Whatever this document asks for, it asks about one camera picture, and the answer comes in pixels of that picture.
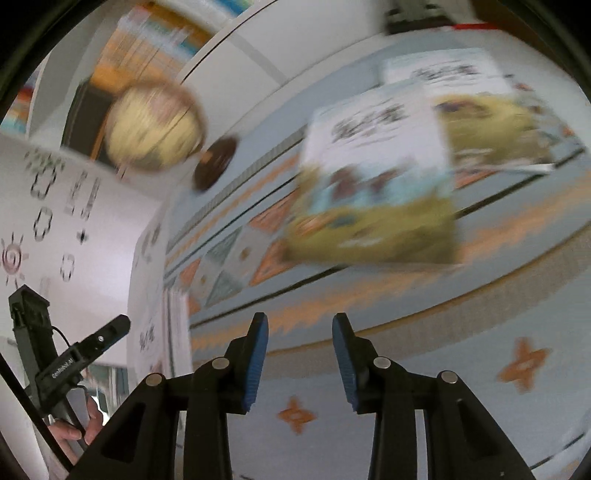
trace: silver screw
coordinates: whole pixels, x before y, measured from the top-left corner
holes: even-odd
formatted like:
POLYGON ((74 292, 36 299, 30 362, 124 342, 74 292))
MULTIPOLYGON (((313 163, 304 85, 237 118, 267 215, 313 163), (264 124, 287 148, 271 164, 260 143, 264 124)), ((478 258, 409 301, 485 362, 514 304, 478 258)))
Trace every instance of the silver screw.
POLYGON ((160 385, 162 383, 162 375, 152 374, 146 378, 146 385, 149 387, 155 387, 156 385, 160 385))
POLYGON ((214 367, 216 370, 223 370, 224 368, 227 368, 228 365, 230 365, 230 360, 224 356, 218 356, 217 358, 213 359, 212 362, 212 367, 214 367))
POLYGON ((374 365, 378 368, 389 368, 389 366, 392 365, 392 362, 389 358, 386 358, 384 356, 377 356, 376 358, 374 358, 374 365))
POLYGON ((441 379, 445 383, 454 384, 457 382, 457 375, 454 372, 452 372, 451 370, 445 370, 444 372, 441 373, 441 379))

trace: sun drawing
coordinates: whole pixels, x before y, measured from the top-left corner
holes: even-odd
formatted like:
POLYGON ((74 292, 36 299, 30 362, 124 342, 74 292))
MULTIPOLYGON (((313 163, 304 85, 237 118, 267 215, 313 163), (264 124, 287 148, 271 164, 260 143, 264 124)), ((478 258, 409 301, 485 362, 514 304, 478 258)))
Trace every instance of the sun drawing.
POLYGON ((13 232, 9 245, 6 245, 4 238, 0 240, 0 242, 2 242, 2 266, 6 272, 6 285, 8 285, 10 278, 14 277, 14 286, 16 288, 18 288, 18 280, 25 279, 25 275, 21 272, 21 264, 29 258, 29 254, 22 253, 21 245, 23 237, 24 236, 21 235, 19 242, 15 243, 13 232))

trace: globe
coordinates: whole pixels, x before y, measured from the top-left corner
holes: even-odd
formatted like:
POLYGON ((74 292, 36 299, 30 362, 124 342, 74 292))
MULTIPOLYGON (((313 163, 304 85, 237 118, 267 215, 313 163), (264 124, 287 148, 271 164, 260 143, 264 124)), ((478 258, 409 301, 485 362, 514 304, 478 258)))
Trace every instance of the globe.
POLYGON ((205 122, 181 86, 139 82, 124 90, 105 121, 105 144, 119 168, 158 171, 184 162, 205 139, 205 122))

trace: book cover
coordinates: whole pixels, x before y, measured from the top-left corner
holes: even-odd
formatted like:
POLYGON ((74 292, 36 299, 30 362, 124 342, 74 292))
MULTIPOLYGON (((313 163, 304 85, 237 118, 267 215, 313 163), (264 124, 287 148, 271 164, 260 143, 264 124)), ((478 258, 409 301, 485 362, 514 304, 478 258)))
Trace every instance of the book cover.
POLYGON ((415 80, 316 111, 298 183, 287 227, 292 259, 455 261, 449 149, 415 80))
POLYGON ((437 112, 456 168, 550 171, 554 161, 535 115, 481 48, 388 59, 384 83, 416 78, 437 112))

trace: hand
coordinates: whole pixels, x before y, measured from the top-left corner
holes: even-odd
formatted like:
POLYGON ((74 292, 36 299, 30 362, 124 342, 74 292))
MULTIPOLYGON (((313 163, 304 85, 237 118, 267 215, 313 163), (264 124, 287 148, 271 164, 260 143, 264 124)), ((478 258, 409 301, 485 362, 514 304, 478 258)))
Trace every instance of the hand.
MULTIPOLYGON (((88 408, 88 416, 90 417, 90 421, 88 422, 88 427, 86 428, 84 441, 87 445, 90 445, 103 428, 103 414, 99 410, 99 407, 92 397, 88 397, 88 400, 86 401, 86 408, 88 408)), ((70 448, 70 445, 68 445, 68 440, 80 440, 82 438, 81 432, 63 420, 56 420, 56 422, 53 425, 49 425, 48 428, 51 434, 57 440, 57 444, 70 459, 72 464, 76 463, 78 461, 78 457, 70 448)))

